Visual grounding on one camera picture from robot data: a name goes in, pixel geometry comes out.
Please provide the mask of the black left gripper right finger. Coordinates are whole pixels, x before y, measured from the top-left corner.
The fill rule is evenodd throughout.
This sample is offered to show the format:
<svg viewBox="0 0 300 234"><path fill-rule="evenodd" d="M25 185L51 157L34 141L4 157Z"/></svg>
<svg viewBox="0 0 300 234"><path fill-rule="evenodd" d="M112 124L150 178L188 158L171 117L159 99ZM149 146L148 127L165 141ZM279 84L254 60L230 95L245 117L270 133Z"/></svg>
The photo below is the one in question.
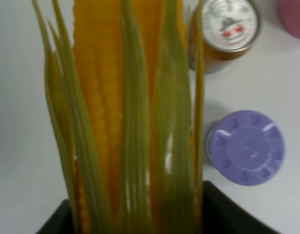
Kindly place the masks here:
<svg viewBox="0 0 300 234"><path fill-rule="evenodd" d="M277 231L247 213L212 182L203 182L202 233L276 234Z"/></svg>

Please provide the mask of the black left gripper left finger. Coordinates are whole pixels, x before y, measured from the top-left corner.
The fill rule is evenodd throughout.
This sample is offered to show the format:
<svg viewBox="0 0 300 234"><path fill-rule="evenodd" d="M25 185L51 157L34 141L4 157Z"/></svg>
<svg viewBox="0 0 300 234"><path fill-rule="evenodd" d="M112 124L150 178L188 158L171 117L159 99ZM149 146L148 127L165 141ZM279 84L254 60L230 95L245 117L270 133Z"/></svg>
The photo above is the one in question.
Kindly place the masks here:
<svg viewBox="0 0 300 234"><path fill-rule="evenodd" d="M72 212L68 199L62 201L37 234L74 234Z"/></svg>

